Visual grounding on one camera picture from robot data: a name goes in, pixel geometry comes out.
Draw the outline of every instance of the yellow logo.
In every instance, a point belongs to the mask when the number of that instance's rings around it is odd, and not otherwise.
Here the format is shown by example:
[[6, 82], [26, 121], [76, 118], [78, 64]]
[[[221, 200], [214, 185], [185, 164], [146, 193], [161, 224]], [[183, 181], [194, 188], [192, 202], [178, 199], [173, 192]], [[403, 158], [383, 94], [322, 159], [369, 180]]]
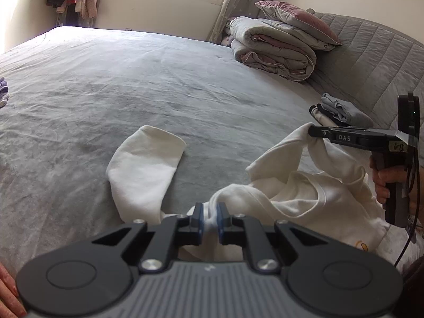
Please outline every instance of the yellow logo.
[[362, 248], [365, 252], [368, 252], [368, 246], [362, 240], [358, 240], [355, 244], [355, 247], [356, 248]]

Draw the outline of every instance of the cable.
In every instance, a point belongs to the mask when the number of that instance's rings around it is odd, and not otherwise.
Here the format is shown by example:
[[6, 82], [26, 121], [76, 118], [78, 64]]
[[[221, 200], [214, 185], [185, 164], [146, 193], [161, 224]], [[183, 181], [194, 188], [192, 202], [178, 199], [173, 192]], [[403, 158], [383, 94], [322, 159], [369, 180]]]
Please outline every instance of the cable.
[[409, 233], [409, 237], [408, 240], [406, 241], [405, 246], [403, 247], [402, 252], [400, 253], [398, 259], [395, 262], [395, 267], [397, 267], [399, 261], [401, 260], [402, 256], [404, 255], [406, 249], [408, 248], [408, 245], [412, 239], [412, 235], [413, 233], [415, 233], [415, 227], [417, 226], [417, 222], [418, 222], [418, 211], [420, 209], [420, 199], [421, 199], [421, 183], [420, 183], [420, 166], [418, 164], [418, 150], [415, 150], [414, 153], [414, 165], [415, 165], [415, 172], [416, 172], [416, 177], [417, 177], [417, 207], [415, 209], [415, 218], [414, 218], [414, 222], [412, 224], [412, 228], [411, 228], [411, 232]]
[[[412, 172], [412, 179], [410, 181], [410, 175], [411, 175], [412, 168], [414, 168], [414, 171]], [[411, 167], [408, 168], [408, 174], [407, 174], [407, 177], [406, 177], [406, 184], [411, 183], [411, 185], [409, 185], [409, 187], [408, 187], [408, 193], [411, 192], [412, 189], [414, 188], [414, 182], [415, 182], [415, 159], [412, 160]]]

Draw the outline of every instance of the finger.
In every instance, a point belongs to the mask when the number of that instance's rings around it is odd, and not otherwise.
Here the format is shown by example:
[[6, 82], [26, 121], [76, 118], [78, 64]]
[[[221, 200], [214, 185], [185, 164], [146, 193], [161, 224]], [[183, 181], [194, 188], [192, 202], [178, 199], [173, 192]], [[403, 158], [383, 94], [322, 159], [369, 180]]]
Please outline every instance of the finger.
[[378, 176], [387, 183], [404, 183], [407, 173], [404, 166], [393, 166], [379, 171]]
[[17, 318], [3, 302], [0, 301], [0, 318]]
[[390, 198], [390, 190], [386, 187], [382, 187], [381, 185], [375, 186], [375, 193], [379, 197]]
[[24, 306], [16, 299], [12, 292], [6, 287], [6, 285], [0, 281], [0, 298], [3, 303], [10, 309], [17, 317], [23, 317], [26, 315]]
[[18, 289], [16, 289], [16, 282], [13, 277], [7, 272], [6, 268], [0, 263], [0, 281], [15, 295], [18, 296]]
[[372, 170], [372, 181], [382, 187], [386, 185], [386, 182], [378, 176], [377, 170]]
[[386, 204], [386, 198], [384, 197], [377, 196], [377, 201], [380, 202], [381, 204]]
[[377, 169], [377, 166], [375, 164], [375, 160], [374, 160], [374, 158], [372, 156], [370, 156], [370, 168], [372, 168], [374, 170]]

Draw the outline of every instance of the hand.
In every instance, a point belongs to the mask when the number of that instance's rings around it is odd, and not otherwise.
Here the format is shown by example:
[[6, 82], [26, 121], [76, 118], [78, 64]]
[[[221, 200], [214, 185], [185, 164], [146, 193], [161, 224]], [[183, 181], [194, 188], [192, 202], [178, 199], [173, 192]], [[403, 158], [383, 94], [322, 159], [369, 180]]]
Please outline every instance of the hand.
[[0, 263], [0, 318], [17, 318], [26, 315], [24, 306], [17, 297], [15, 280]]
[[[390, 197], [390, 191], [386, 188], [386, 183], [405, 183], [407, 172], [404, 166], [393, 166], [381, 171], [377, 171], [377, 166], [372, 157], [370, 157], [370, 168], [372, 168], [372, 180], [374, 181], [375, 192], [377, 195], [377, 201], [381, 204], [385, 204], [386, 200]], [[421, 200], [420, 200], [420, 211], [418, 218], [424, 223], [424, 170], [420, 167], [420, 183], [421, 183]], [[409, 212], [415, 215], [417, 207], [417, 178], [415, 178], [414, 186], [412, 191], [409, 193]]]

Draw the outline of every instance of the quilted headboard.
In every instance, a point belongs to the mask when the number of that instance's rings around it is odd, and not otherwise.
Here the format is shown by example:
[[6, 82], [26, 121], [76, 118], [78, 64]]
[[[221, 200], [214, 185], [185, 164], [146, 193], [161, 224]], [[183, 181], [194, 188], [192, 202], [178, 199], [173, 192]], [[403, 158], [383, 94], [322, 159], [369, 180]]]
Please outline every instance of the quilted headboard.
[[315, 90], [353, 102], [378, 126], [392, 129], [397, 129], [398, 94], [412, 91], [420, 98], [423, 123], [423, 44], [372, 21], [308, 12], [330, 25], [343, 44], [317, 52], [317, 65], [308, 79]]

